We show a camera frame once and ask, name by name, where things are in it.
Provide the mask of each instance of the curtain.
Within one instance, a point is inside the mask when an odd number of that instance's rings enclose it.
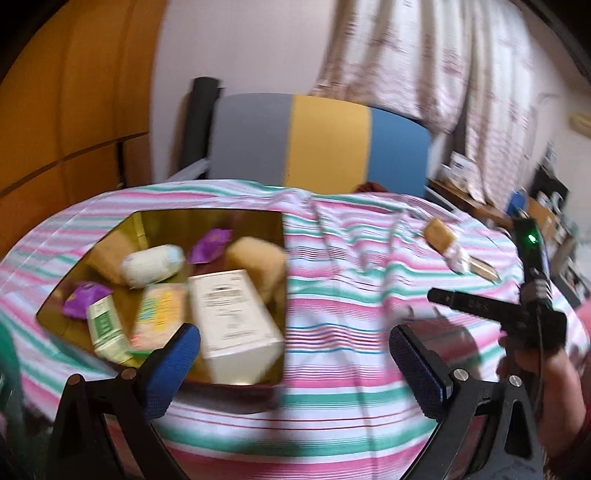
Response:
[[[508,0],[468,0],[474,19],[466,156],[487,200],[502,210],[519,182],[531,103],[529,33]]]
[[[312,95],[386,107],[450,132],[466,95],[471,25],[464,0],[341,0]]]

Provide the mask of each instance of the white box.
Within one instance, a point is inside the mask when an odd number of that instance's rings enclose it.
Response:
[[[212,381],[257,383],[281,356],[283,336],[245,270],[189,278],[193,321]]]

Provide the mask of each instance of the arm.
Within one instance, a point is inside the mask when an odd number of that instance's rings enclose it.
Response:
[[[499,344],[505,346],[505,340]],[[501,360],[497,373],[509,375],[510,360]],[[515,363],[538,373],[537,351],[515,352]],[[591,413],[583,401],[577,371],[564,350],[548,355],[544,364],[544,410],[538,436],[550,459],[550,469],[561,479],[588,478],[591,473]]]

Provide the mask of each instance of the wooden cabinet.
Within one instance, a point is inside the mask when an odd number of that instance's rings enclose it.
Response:
[[[130,186],[151,182],[150,87],[166,5],[69,0],[0,83],[0,260],[48,216],[117,189],[118,152]]]
[[[123,142],[123,163],[128,187],[152,183],[150,135],[130,138]]]
[[[29,230],[68,206],[61,165],[0,197],[0,259]]]
[[[59,110],[64,156],[116,138],[115,82],[133,5],[131,0],[84,0],[74,6]]]
[[[0,192],[61,156],[57,104],[71,23],[68,3],[33,36],[0,83]]]
[[[66,160],[64,177],[69,203],[116,190],[119,184],[116,145],[105,145]]]
[[[115,89],[115,131],[118,138],[150,130],[150,89],[154,52],[166,2],[136,2],[129,19]]]

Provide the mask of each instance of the chair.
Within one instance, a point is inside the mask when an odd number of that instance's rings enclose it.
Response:
[[[375,181],[423,196],[428,131],[357,103],[285,93],[243,93],[216,103],[211,179],[255,180],[320,194]]]
[[[193,79],[193,86],[187,99],[187,115],[178,162],[181,169],[207,157],[213,110],[221,94],[222,89],[218,79],[211,77]]]

